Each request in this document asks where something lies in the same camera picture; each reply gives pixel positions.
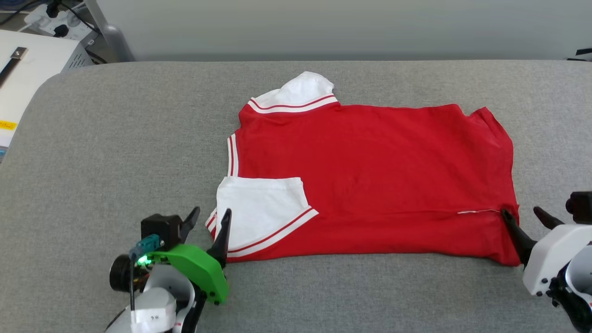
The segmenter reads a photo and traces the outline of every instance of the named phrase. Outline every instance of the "gray wall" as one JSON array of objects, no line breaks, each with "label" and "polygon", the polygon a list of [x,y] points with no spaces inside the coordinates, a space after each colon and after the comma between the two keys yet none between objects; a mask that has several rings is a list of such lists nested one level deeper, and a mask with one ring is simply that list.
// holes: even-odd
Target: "gray wall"
[{"label": "gray wall", "polygon": [[563,59],[592,47],[592,0],[90,2],[136,60]]}]

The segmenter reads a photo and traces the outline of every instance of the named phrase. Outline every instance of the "gray fabric surface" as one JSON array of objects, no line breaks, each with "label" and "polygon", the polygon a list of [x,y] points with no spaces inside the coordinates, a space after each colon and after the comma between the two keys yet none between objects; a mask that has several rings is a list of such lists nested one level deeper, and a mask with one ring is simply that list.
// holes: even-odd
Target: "gray fabric surface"
[{"label": "gray fabric surface", "polygon": [[[592,65],[553,61],[127,63],[55,76],[0,165],[0,331],[102,332],[127,304],[113,259],[152,213],[203,215],[226,174],[226,137],[248,98],[302,71],[342,104],[487,106],[515,145],[523,227],[538,204],[569,220],[592,188]],[[230,264],[230,297],[201,332],[566,332],[520,268],[438,254],[331,255]]]}]

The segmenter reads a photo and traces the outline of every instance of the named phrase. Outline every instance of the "yellow label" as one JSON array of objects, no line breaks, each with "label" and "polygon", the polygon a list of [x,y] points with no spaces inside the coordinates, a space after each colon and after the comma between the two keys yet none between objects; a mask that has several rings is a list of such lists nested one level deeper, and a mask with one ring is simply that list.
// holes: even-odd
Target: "yellow label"
[{"label": "yellow label", "polygon": [[0,129],[12,131],[15,128],[17,128],[16,123],[11,123],[10,121],[0,120]]}]

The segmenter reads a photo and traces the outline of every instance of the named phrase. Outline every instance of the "white stripe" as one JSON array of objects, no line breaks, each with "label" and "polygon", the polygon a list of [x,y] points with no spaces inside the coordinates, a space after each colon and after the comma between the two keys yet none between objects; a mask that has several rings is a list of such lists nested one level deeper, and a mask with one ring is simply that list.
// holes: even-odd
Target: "white stripe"
[{"label": "white stripe", "polygon": [[[302,214],[303,212],[306,212],[310,208],[311,208],[310,206],[306,207],[298,215]],[[318,215],[318,212],[313,209],[310,212],[302,215],[298,220],[294,221],[294,223],[292,223],[289,227],[278,232],[276,235],[269,238],[265,242],[261,242],[255,246],[251,246],[250,248],[246,248],[246,249],[239,251],[239,252],[229,252],[228,257],[233,257],[233,258],[242,257],[244,255],[255,253],[255,252],[260,251],[266,247],[269,247],[269,246],[275,244],[276,242],[280,241],[282,238],[288,236],[292,231],[298,229],[300,226],[302,226],[303,224],[308,222],[308,220],[312,219],[314,216],[317,216],[317,215]]]},{"label": "white stripe", "polygon": [[233,161],[234,161],[233,174],[231,174],[231,176],[238,177],[239,176],[239,151],[238,151],[238,148],[236,147],[236,134],[231,135],[230,139],[232,140],[232,148],[233,148],[232,155],[233,155]]},{"label": "white stripe", "polygon": [[230,167],[232,166],[232,151],[230,151],[230,138],[226,139],[226,144],[228,145],[228,174],[227,174],[227,176],[232,176],[230,174]]},{"label": "white stripe", "polygon": [[337,98],[335,98],[335,96],[332,96],[332,97],[325,98],[324,100],[318,101],[316,103],[312,103],[312,104],[304,106],[304,107],[272,107],[267,110],[259,108],[252,100],[249,101],[247,104],[258,113],[275,113],[275,112],[297,113],[297,112],[310,111],[312,109],[321,107],[323,105],[327,105],[327,104],[335,103],[335,102],[337,102]]},{"label": "white stripe", "polygon": [[210,216],[208,217],[207,220],[205,220],[205,227],[208,228],[208,230],[210,232],[212,232],[212,230],[214,229],[214,227],[216,226],[216,220],[214,220],[212,222],[212,224],[210,224],[210,226],[208,227],[208,223],[210,222],[210,220],[212,219],[212,217],[214,217],[214,215],[216,214],[216,212],[218,211],[218,208],[215,208],[214,211],[210,214]]}]

